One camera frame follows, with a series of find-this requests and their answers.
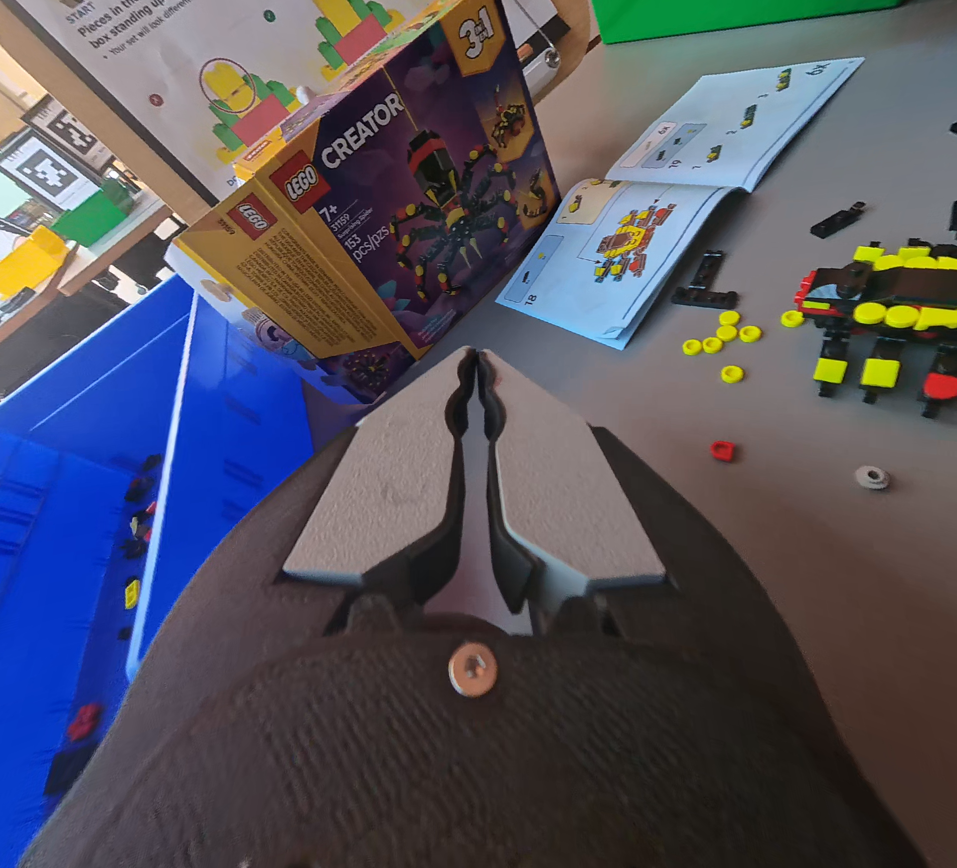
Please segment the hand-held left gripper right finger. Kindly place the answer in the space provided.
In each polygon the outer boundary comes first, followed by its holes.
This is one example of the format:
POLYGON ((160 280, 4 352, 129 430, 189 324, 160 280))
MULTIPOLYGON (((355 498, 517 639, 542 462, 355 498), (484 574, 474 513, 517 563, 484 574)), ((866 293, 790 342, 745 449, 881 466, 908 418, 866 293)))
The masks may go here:
POLYGON ((666 568, 590 424, 482 351, 492 567, 509 611, 656 586, 666 568))

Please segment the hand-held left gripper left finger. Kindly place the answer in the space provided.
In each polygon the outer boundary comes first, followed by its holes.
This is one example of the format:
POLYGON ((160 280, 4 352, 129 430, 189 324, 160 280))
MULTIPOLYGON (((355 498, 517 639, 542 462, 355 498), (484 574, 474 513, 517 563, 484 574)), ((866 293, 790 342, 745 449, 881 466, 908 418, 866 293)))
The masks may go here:
POLYGON ((354 428, 284 575, 426 603, 461 556, 462 437, 478 353, 463 347, 354 428))

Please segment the pile of loose lego pieces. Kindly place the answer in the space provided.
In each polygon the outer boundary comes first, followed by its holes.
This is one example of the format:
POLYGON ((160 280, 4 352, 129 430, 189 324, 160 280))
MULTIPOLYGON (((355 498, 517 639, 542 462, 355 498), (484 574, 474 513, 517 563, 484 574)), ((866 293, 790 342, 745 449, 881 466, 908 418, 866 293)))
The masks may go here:
POLYGON ((121 502, 109 551, 101 560, 96 607, 83 627, 77 686, 44 784, 49 813, 92 758, 126 694, 126 659, 143 593, 161 469, 162 455, 156 454, 137 470, 121 502))

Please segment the black lego connector bar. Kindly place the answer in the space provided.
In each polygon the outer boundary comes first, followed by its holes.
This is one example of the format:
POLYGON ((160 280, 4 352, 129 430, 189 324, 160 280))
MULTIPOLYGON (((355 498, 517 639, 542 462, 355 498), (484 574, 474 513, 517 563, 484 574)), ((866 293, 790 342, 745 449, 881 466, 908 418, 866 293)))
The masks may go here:
POLYGON ((817 239, 829 239, 837 233, 855 225, 864 215, 867 204, 857 201, 851 206, 841 209, 815 223, 809 228, 809 233, 817 239))

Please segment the purple yellow lego set box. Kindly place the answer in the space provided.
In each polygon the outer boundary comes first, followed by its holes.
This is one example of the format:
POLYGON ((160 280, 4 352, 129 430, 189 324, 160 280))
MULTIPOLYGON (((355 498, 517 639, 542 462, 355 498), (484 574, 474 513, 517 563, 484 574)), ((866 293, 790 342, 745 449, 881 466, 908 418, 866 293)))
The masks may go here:
POLYGON ((236 163, 166 261, 241 335, 369 405, 521 262, 561 193, 503 0, 436 0, 236 163))

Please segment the black yellow lego spider body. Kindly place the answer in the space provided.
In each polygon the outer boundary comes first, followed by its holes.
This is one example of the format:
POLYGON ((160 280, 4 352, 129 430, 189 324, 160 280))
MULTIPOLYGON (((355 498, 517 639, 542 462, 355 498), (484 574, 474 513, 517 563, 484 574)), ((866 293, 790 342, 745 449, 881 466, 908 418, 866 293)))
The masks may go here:
POLYGON ((879 242, 857 247, 842 267, 817 268, 795 295, 799 321, 822 336, 812 375, 821 398, 835 396, 848 375, 852 338, 874 341, 858 380, 862 401, 893 392, 908 346, 933 353, 918 392, 922 417, 934 420, 956 399, 956 247, 910 238, 897 252, 879 242))

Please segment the light blue instruction booklet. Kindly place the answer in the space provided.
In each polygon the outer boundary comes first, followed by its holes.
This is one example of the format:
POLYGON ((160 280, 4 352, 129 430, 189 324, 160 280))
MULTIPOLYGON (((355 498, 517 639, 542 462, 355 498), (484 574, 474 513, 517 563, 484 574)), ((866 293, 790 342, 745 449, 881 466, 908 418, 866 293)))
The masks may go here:
POLYGON ((626 348, 714 209, 753 192, 864 61, 700 77, 603 179, 568 191, 497 305, 626 348))

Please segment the cluster of yellow round tiles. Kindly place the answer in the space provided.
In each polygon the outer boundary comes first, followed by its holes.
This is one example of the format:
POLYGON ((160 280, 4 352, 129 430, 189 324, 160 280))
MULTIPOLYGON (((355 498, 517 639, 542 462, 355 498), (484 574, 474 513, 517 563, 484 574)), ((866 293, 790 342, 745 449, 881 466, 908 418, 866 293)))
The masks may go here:
MULTIPOLYGON (((765 338, 766 331, 757 324, 747 324, 742 315, 735 310, 720 314, 719 325, 715 331, 703 339, 687 339, 680 346, 681 354, 686 358, 715 356, 727 348, 753 346, 765 338)), ((733 362, 722 363, 719 378, 722 383, 736 385, 746 380, 748 372, 733 362)))

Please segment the blue plastic bin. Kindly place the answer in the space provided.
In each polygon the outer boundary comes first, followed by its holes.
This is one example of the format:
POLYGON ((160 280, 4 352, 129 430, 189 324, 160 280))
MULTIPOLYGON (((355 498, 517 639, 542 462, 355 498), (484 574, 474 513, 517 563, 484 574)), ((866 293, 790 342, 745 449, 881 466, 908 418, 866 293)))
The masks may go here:
POLYGON ((47 771, 141 464, 162 455, 128 686, 209 554, 313 451, 302 380, 178 278, 2 403, 2 866, 57 806, 47 771))

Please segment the wooden edged desk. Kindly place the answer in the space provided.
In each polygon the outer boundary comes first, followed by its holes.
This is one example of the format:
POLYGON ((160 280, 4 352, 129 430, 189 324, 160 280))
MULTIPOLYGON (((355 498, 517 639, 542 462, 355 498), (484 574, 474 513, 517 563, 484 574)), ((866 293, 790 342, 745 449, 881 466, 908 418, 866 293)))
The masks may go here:
POLYGON ((99 241, 90 247, 74 243, 63 265, 34 289, 30 300, 23 302, 15 313, 2 316, 1 341, 5 342, 57 300, 78 294, 83 286, 109 270, 141 240, 158 233, 165 223, 172 223, 174 233, 186 227, 178 214, 149 192, 121 224, 111 228, 99 241))

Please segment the small green plastic bin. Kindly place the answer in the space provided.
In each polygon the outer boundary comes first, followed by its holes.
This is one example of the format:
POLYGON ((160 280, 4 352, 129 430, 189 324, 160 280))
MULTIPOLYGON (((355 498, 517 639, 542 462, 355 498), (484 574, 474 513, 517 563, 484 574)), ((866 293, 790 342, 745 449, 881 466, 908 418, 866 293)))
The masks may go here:
POLYGON ((66 241, 90 248, 122 224, 134 205, 135 196, 122 185, 104 186, 75 209, 66 211, 51 229, 66 241))

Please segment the yellow plastic bin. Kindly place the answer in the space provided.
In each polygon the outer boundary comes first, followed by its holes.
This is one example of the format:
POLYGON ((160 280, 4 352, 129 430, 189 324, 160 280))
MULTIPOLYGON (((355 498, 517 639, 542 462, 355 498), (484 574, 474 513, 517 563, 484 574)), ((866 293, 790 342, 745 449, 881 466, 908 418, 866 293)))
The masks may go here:
POLYGON ((1 300, 16 297, 54 276, 72 251, 53 229, 38 226, 1 260, 1 300))

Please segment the black white marker sign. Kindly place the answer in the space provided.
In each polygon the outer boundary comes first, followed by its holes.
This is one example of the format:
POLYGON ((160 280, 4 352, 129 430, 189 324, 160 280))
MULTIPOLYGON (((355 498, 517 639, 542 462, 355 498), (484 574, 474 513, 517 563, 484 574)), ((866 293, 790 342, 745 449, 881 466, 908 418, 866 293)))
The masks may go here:
POLYGON ((24 112, 21 120, 90 168, 102 169, 114 158, 109 148, 50 94, 24 112))
POLYGON ((78 208, 101 190, 97 180, 66 151, 56 149, 30 128, 2 141, 1 170, 22 190, 58 213, 78 208))

